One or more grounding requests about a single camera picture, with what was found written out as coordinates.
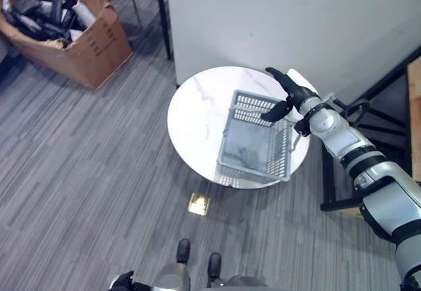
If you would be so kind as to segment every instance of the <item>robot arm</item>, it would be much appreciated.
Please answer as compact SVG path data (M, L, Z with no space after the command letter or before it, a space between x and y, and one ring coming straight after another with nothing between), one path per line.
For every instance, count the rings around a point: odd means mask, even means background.
M360 211L364 220L381 238L396 244L396 262L403 281L421 273L421 188L396 163L383 153L335 110L323 103L308 88L299 86L303 77L291 69L282 74L274 68L266 71L287 92L262 119L277 121L294 106L304 118L295 129L303 136L318 136L329 153L354 180L364 194Z

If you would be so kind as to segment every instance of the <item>marble tabletop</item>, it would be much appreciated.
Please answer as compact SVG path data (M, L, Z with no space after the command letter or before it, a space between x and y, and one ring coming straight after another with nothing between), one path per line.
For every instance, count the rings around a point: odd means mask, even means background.
M301 86L316 91L304 78L299 82ZM271 75L256 70L235 66L204 70L184 82L174 94L168 109L168 132L180 157L206 179L234 188L262 188L268 185L221 178L218 173L222 133L236 90L283 100L287 96ZM288 118L296 121L302 116L294 108ZM297 136L293 130L292 140ZM303 162L309 142L310 136L299 139L291 154L291 174Z

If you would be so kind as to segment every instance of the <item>white wall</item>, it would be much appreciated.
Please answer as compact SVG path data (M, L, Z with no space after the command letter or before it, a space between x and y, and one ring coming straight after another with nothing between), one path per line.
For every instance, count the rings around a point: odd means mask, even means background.
M169 0L177 81L295 68L350 100L421 44L421 0Z

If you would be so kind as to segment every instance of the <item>gray carpet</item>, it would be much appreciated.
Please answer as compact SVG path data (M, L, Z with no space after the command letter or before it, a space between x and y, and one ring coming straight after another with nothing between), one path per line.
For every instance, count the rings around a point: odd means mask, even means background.
M192 241L191 285L207 257L222 274L286 290L398 290L394 247L362 220L319 210L320 143L291 181L251 191L211 184L174 151L175 92L156 0L113 0L134 56L97 92L21 59L0 83L0 290L105 291L133 269L151 283ZM192 192L206 217L187 212Z

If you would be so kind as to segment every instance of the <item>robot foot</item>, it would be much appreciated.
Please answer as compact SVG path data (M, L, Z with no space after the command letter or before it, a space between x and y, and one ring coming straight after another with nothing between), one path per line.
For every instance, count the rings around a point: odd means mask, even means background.
M178 242L177 247L177 262L183 263L184 265L187 265L187 262L189 261L190 256L190 241L187 238L183 238Z
M209 257L208 262L208 286L211 286L211 283L218 280L221 274L221 255L219 253L213 253Z

